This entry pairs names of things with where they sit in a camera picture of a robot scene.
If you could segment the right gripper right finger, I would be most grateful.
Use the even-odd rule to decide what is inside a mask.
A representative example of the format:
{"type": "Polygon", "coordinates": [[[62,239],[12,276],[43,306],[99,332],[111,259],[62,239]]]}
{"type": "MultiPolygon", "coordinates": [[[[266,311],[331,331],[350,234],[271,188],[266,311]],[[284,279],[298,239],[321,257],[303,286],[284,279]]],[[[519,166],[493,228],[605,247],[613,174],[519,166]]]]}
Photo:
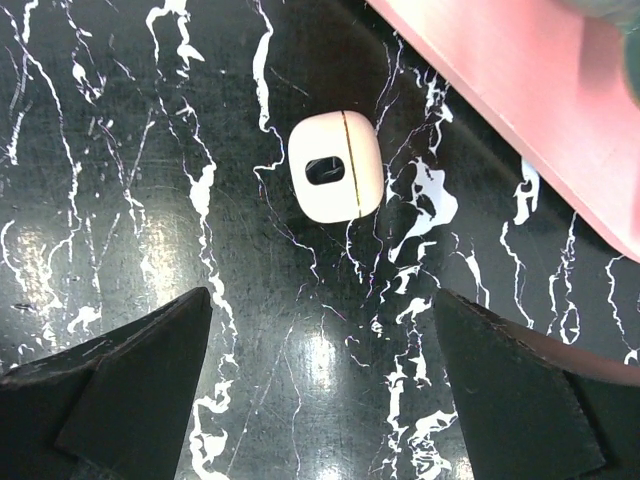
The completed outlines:
{"type": "Polygon", "coordinates": [[[638,367],[447,289],[434,319],[475,478],[638,478],[638,367]]]}

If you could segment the beige earbud charging case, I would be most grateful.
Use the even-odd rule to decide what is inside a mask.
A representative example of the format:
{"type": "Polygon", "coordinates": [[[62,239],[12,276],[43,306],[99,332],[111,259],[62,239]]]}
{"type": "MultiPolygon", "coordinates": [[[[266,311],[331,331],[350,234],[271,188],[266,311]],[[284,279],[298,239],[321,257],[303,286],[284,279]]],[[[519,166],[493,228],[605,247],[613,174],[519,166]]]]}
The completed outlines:
{"type": "Polygon", "coordinates": [[[297,201],[311,220],[331,224],[363,218],[384,192],[381,152],[371,122],[334,111],[299,122],[288,141],[297,201]]]}

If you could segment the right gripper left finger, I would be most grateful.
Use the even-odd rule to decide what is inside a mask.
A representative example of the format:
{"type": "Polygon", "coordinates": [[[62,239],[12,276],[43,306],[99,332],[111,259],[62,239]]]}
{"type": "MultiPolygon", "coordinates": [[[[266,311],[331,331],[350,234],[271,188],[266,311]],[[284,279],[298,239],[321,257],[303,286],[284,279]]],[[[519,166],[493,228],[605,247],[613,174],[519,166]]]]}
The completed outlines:
{"type": "Polygon", "coordinates": [[[2,478],[174,478],[211,315],[210,293],[197,287],[3,374],[2,478]]]}

